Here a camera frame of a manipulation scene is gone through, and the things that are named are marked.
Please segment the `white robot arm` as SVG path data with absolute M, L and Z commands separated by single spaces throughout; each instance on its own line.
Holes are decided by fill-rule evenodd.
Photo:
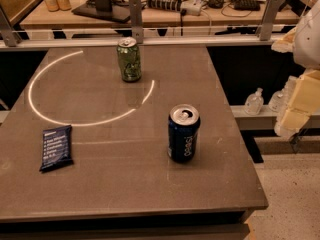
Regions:
M 298 78 L 288 78 L 274 131 L 278 136 L 291 137 L 320 108 L 320 15 L 309 11 L 300 22 L 275 41 L 271 49 L 292 52 L 294 62 L 305 68 Z

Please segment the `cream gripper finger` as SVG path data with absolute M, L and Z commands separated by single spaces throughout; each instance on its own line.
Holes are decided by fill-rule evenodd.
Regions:
M 290 138 L 319 108 L 320 71 L 306 69 L 297 79 L 287 82 L 285 100 L 274 126 L 275 133 Z
M 287 53 L 287 52 L 292 53 L 296 30 L 297 28 L 294 27 L 288 33 L 286 33 L 283 37 L 276 40 L 272 44 L 271 49 L 273 51 L 280 52 L 280 53 Z

